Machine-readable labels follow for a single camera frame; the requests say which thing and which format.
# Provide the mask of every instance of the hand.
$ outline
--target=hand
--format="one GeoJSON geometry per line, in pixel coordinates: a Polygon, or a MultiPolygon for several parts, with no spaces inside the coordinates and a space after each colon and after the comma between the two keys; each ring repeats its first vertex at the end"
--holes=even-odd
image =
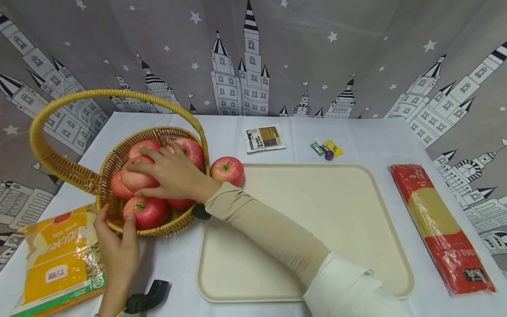
{"type": "Polygon", "coordinates": [[[100,317],[116,316],[125,308],[130,283],[139,265],[139,244],[134,213],[130,213],[125,221],[123,239],[120,239],[105,222],[108,209],[109,204],[106,204],[93,223],[104,258],[106,273],[105,293],[99,311],[100,317]]]}
{"type": "Polygon", "coordinates": [[[205,203],[220,189],[221,182],[203,174],[185,155],[174,140],[167,140],[174,153],[167,148],[141,148],[140,153],[150,157],[155,163],[135,162],[127,165],[127,170],[148,174],[160,184],[157,188],[144,188],[136,196],[162,199],[192,199],[205,203]]]}

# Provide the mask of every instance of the yellow bag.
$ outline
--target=yellow bag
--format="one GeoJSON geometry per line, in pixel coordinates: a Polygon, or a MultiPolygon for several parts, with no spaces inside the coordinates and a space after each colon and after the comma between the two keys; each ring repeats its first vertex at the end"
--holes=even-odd
{"type": "Polygon", "coordinates": [[[94,204],[20,229],[28,243],[23,297],[12,317],[53,313],[104,291],[94,204]]]}

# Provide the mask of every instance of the purple candy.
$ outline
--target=purple candy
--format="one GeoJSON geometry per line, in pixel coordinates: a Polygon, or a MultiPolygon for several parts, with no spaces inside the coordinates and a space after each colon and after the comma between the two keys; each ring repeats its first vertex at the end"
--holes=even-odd
{"type": "Polygon", "coordinates": [[[334,156],[335,156],[335,152],[333,152],[333,151],[326,151],[324,153],[324,157],[328,161],[332,160],[334,158],[334,156]]]}

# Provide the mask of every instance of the gray curtain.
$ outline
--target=gray curtain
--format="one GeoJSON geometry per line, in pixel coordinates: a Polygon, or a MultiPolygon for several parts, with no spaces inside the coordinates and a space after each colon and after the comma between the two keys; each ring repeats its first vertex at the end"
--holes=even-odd
{"type": "MultiPolygon", "coordinates": [[[[507,271],[507,2],[502,0],[0,0],[0,269],[61,182],[27,132],[62,95],[119,88],[194,114],[404,117],[507,271]]],[[[135,99],[55,113],[79,159],[135,99]]]]}

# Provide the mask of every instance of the wicker basket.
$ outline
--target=wicker basket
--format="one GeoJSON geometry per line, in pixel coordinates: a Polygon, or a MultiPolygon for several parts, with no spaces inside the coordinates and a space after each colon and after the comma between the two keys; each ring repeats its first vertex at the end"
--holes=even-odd
{"type": "MultiPolygon", "coordinates": [[[[127,90],[114,90],[114,89],[98,89],[88,90],[70,94],[50,102],[41,112],[35,117],[30,127],[30,146],[35,154],[35,157],[42,166],[48,171],[61,178],[62,180],[84,190],[87,193],[96,196],[97,210],[100,210],[106,203],[110,204],[109,212],[107,215],[107,224],[111,229],[116,232],[123,231],[123,215],[122,210],[125,202],[120,201],[113,196],[110,189],[110,181],[113,175],[119,171],[123,165],[128,161],[128,151],[135,143],[151,139],[159,142],[161,145],[166,145],[165,140],[168,138],[176,139],[179,137],[191,138],[198,142],[204,150],[204,164],[201,168],[202,172],[209,175],[209,154],[206,137],[202,130],[199,121],[187,110],[182,107],[171,103],[167,100],[147,95],[140,92],[127,91],[127,90]],[[129,136],[120,142],[106,157],[99,174],[71,161],[59,153],[57,153],[48,144],[44,137],[43,128],[49,116],[59,108],[66,104],[86,98],[95,97],[130,97],[151,103],[159,104],[168,108],[175,114],[185,118],[199,134],[200,140],[191,132],[178,128],[178,127],[154,127],[140,131],[134,135],[129,136]]],[[[179,212],[170,208],[169,215],[166,222],[154,229],[138,230],[138,235],[145,236],[158,236],[168,235],[185,228],[193,220],[192,206],[185,212],[179,212]]]]}

